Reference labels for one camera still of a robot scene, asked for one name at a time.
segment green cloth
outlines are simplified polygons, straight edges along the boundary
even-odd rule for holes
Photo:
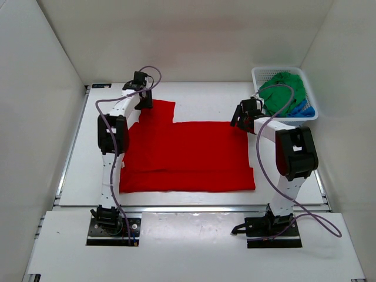
[[[273,76],[268,82],[265,82],[260,89],[275,84],[286,84],[291,86],[294,93],[294,100],[289,107],[284,109],[278,116],[286,117],[297,105],[299,105],[306,98],[306,90],[304,89],[303,81],[300,76],[292,75],[288,72],[280,72]],[[278,112],[291,97],[291,90],[287,87],[273,87],[266,89],[258,94],[264,99],[264,108],[268,115],[273,115]]]

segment red towel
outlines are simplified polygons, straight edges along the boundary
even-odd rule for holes
[[[229,122],[173,123],[174,107],[154,100],[129,129],[120,192],[254,190],[247,133]]]

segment blue cloth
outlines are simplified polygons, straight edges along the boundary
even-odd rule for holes
[[[307,104],[307,99],[304,99],[299,105],[297,105],[290,113],[287,114],[288,118],[300,118],[307,117],[313,118],[315,116],[315,110],[310,106],[309,108],[302,110]]]

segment white table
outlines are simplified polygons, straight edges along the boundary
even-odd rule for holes
[[[139,247],[86,246],[89,209],[50,211],[29,266],[40,282],[279,281],[364,278],[342,215],[323,213],[338,239],[311,218],[298,219],[303,248],[247,249],[231,236],[243,213],[143,213]]]
[[[94,103],[98,99],[116,98],[121,95],[123,83],[112,84],[107,89],[91,89],[85,107],[76,144],[62,188],[61,206],[97,206],[102,182],[102,157],[97,146],[98,112]],[[230,121],[235,107],[242,99],[253,93],[249,82],[195,82],[161,83],[153,90],[153,98],[176,102],[174,122],[186,121]],[[113,103],[103,103],[104,112]],[[130,127],[137,121],[137,111],[128,120]],[[279,173],[275,164],[274,144],[261,139],[261,155],[264,165],[277,183]],[[256,137],[249,135],[249,162],[254,168],[256,191],[232,193],[192,192],[143,192],[120,195],[120,203],[129,206],[171,205],[264,205],[274,190],[266,182],[256,159]],[[312,174],[301,187],[297,198],[302,204],[320,205],[323,198]]]

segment white wall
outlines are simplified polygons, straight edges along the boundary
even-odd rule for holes
[[[335,1],[302,67],[318,102],[310,126],[329,200],[376,281],[376,2]]]
[[[38,4],[0,0],[0,281],[22,280],[84,93]]]
[[[143,65],[164,81],[251,80],[256,65],[300,66],[332,0],[38,0],[86,84]]]

